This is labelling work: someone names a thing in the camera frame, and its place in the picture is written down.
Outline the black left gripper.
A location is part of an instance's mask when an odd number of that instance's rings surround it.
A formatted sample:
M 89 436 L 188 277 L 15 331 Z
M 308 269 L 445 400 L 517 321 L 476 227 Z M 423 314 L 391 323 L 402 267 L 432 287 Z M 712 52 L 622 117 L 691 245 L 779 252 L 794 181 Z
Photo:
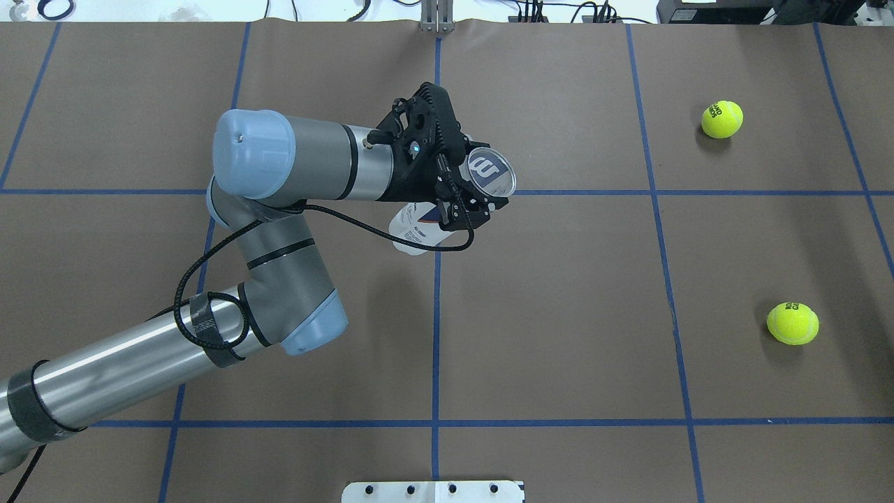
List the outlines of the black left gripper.
M 437 223 L 444 231 L 473 230 L 485 225 L 496 210 L 505 207 L 510 198 L 491 197 L 485 201 L 454 198 L 449 188 L 449 172 L 461 164 L 466 150 L 466 136 L 457 121 L 449 92 L 433 82 L 423 82 L 419 96 L 434 112 L 434 143 L 421 139 L 397 140 L 392 144 L 393 169 L 383 194 L 383 203 L 434 203 L 437 201 Z

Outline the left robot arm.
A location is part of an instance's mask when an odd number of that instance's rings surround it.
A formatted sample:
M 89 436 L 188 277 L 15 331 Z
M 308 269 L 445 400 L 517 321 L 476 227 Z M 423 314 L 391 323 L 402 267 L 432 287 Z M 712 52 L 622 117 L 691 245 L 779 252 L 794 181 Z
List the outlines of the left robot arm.
M 205 204 L 226 239 L 181 276 L 170 306 L 2 381 L 2 472 L 109 415 L 265 347 L 290 356 L 347 314 L 305 213 L 421 252 L 460 252 L 517 188 L 510 162 L 463 133 L 424 82 L 375 127 L 233 109 L 217 123 Z

